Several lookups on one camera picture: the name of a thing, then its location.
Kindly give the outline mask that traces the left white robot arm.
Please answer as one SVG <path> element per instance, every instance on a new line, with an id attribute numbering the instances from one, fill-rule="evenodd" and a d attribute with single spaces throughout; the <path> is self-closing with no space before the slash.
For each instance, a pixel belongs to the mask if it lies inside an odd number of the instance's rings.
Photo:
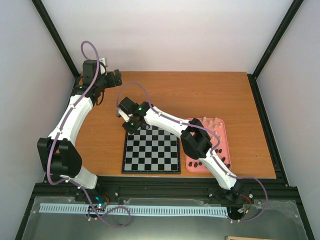
<path id="1" fill-rule="evenodd" d="M 68 106 L 61 120 L 48 137 L 41 137 L 37 149 L 43 170 L 48 177 L 61 177 L 85 188 L 92 201 L 103 198 L 104 188 L 97 184 L 98 177 L 83 166 L 76 150 L 80 128 L 94 106 L 102 103 L 105 89 L 122 85 L 119 70 L 107 71 L 106 59 L 85 60 L 82 75 L 75 81 Z"/>

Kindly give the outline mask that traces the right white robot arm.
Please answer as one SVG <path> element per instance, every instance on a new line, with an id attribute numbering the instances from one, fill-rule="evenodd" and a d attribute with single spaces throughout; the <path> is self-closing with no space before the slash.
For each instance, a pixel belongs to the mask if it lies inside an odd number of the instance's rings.
<path id="1" fill-rule="evenodd" d="M 124 119 L 122 127 L 127 132 L 133 134 L 142 125 L 149 125 L 175 135 L 180 139 L 184 153 L 191 159 L 203 163 L 215 177 L 218 185 L 224 189 L 224 198 L 229 202 L 238 199 L 243 184 L 217 155 L 216 148 L 219 144 L 213 146 L 209 134 L 217 139 L 217 143 L 220 143 L 219 137 L 205 128 L 200 120 L 175 117 L 149 102 L 144 101 L 138 104 L 128 97 L 116 105 L 116 115 Z"/>

